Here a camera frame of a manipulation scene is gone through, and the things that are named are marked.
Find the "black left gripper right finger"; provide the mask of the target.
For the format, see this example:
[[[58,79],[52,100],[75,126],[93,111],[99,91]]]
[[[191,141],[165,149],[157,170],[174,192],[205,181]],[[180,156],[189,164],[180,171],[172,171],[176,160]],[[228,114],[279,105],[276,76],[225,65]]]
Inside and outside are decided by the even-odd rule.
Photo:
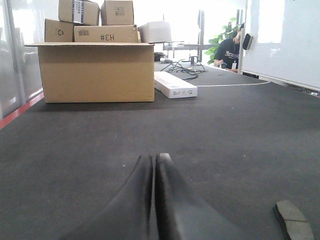
[[[154,190],[159,239],[250,239],[192,190],[168,153],[156,157]]]

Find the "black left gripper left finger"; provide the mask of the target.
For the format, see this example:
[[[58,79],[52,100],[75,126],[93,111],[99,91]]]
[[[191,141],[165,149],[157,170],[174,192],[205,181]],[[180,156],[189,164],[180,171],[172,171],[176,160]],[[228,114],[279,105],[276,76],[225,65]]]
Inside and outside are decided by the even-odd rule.
[[[153,162],[141,155],[130,176],[106,207],[62,240],[148,240]]]

